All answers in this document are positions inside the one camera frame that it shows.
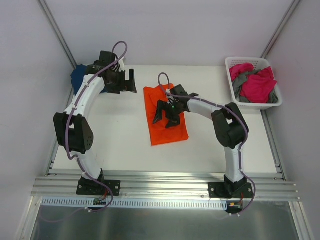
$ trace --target vertical metal pole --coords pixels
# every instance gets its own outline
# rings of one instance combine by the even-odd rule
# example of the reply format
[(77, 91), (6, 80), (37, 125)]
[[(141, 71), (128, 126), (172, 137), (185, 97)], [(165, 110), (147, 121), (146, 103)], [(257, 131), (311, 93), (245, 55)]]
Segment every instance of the vertical metal pole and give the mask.
[(41, 9), (43, 10), (43, 13), (46, 16), (48, 22), (50, 23), (52, 30), (54, 31), (56, 37), (58, 38), (58, 40), (59, 40), (66, 56), (68, 57), (72, 67), (75, 69), (77, 66), (77, 62), (76, 62), (74, 56), (72, 55), (72, 53), (68, 47), (68, 44), (66, 43), (66, 40), (65, 40), (63, 34), (61, 33), (59, 26), (58, 26), (54, 16), (52, 15), (51, 10), (50, 10), (46, 0), (37, 0), (37, 1), (40, 5)]
[[(74, 89), (71, 89), (67, 104), (65, 106), (63, 106), (62, 111), (64, 111), (66, 109), (66, 107), (68, 107), (71, 104), (73, 97), (74, 97)], [(52, 169), (54, 167), (54, 163), (55, 163), (58, 148), (59, 148), (59, 144), (58, 144), (58, 140), (56, 138), (56, 135), (54, 135), (54, 138), (55, 138), (55, 140), (54, 140), (53, 147), (51, 148), (52, 149), (51, 155), (49, 157), (48, 165), (46, 166), (45, 173), (44, 173), (45, 176), (48, 176), (50, 169)]]
[(279, 36), (281, 35), (281, 33), (283, 32), (285, 26), (287, 25), (288, 21), (290, 20), (290, 18), (292, 17), (292, 15), (294, 14), (294, 12), (296, 11), (298, 5), (302, 2), (302, 0), (293, 0), (291, 5), (289, 6), (288, 10), (286, 11), (286, 13), (284, 14), (281, 22), (279, 23), (278, 27), (276, 28), (273, 36), (271, 37), (268, 45), (265, 47), (261, 58), (265, 59), (267, 58), (267, 56), (269, 55), (270, 51), (272, 50), (272, 48), (274, 47), (276, 41), (278, 40)]
[(261, 115), (262, 115), (265, 131), (266, 131), (266, 135), (267, 135), (268, 140), (269, 140), (269, 144), (270, 144), (270, 148), (271, 148), (271, 152), (272, 152), (274, 163), (276, 164), (276, 166), (278, 165), (280, 167), (282, 178), (283, 178), (284, 181), (286, 181), (286, 174), (285, 174), (285, 171), (284, 171), (282, 160), (280, 158), (279, 150), (277, 148), (277, 144), (276, 144), (276, 141), (275, 141), (275, 136), (273, 134), (274, 131), (273, 131), (272, 127), (271, 127), (271, 124), (270, 124), (270, 121), (269, 121), (269, 118), (268, 118), (266, 110), (261, 110)]

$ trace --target gray cloth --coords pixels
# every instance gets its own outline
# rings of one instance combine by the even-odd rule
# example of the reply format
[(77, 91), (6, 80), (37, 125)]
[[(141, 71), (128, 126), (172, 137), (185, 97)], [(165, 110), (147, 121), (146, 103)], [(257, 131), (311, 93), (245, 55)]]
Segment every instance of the gray cloth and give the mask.
[[(256, 74), (261, 70), (254, 71), (246, 71), (244, 73), (239, 74), (239, 76), (232, 82), (233, 91), (236, 99), (239, 99), (241, 103), (251, 103), (245, 96), (240, 96), (242, 85), (248, 81), (248, 75)], [(276, 104), (279, 101), (275, 91), (273, 90), (269, 94), (269, 100), (267, 104)]]
[(239, 74), (239, 76), (232, 82), (233, 91), (234, 91), (234, 95), (235, 95), (236, 99), (238, 99), (240, 96), (242, 84), (244, 84), (246, 81), (248, 81), (248, 75), (256, 74), (260, 71), (261, 70), (246, 71), (244, 73)]
[(275, 90), (272, 90), (272, 92), (270, 92), (269, 94), (269, 100), (267, 104), (276, 104), (278, 101), (279, 101), (279, 98), (276, 95)]

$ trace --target blue cloth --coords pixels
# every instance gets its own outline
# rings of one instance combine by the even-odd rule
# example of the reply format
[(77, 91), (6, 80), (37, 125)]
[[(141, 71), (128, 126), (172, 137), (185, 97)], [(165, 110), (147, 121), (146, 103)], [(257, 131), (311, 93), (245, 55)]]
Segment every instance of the blue cloth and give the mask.
[[(71, 73), (71, 84), (73, 87), (73, 94), (77, 95), (85, 77), (86, 69), (88, 66), (85, 65), (77, 65), (75, 70)], [(104, 88), (101, 93), (106, 93), (107, 90)]]

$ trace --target metal floor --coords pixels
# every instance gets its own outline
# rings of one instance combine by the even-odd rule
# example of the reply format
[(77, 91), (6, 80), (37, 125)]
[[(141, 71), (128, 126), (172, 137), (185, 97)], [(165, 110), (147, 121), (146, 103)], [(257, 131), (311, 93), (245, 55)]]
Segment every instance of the metal floor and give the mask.
[[(41, 215), (59, 220), (77, 208), (42, 206)], [(244, 213), (221, 210), (109, 208), (80, 211), (47, 223), (37, 218), (32, 240), (298, 240), (288, 202), (254, 202)]]

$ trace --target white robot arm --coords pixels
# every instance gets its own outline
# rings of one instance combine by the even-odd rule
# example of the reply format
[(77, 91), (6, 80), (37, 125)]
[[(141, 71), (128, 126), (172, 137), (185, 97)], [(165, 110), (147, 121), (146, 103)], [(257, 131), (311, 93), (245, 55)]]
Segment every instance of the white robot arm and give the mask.
[(53, 118), (58, 144), (63, 146), (71, 156), (77, 156), (83, 171), (76, 192), (78, 195), (103, 195), (105, 192), (104, 187), (97, 184), (97, 181), (104, 183), (104, 174), (91, 149), (94, 134), (87, 122), (96, 97), (104, 89), (108, 93), (115, 94), (137, 93), (134, 70), (129, 70), (129, 80), (125, 80), (122, 59), (102, 72), (106, 66), (112, 65), (117, 59), (114, 53), (101, 51), (99, 60), (87, 67), (82, 85), (71, 104), (63, 113), (57, 112)]
[(242, 173), (243, 149), (239, 146), (245, 141), (249, 128), (238, 106), (233, 102), (226, 106), (217, 105), (202, 99), (196, 93), (188, 95), (181, 85), (170, 89), (167, 96), (167, 102), (162, 100), (157, 102), (154, 124), (162, 119), (163, 110), (165, 117), (169, 120), (166, 128), (179, 125), (179, 114), (182, 112), (196, 113), (213, 121), (215, 135), (224, 147), (226, 171), (224, 183), (215, 184), (214, 194), (212, 193), (210, 197), (230, 199), (242, 196), (242, 192), (247, 193), (248, 191), (244, 189), (251, 188), (251, 184), (247, 183), (247, 178)]

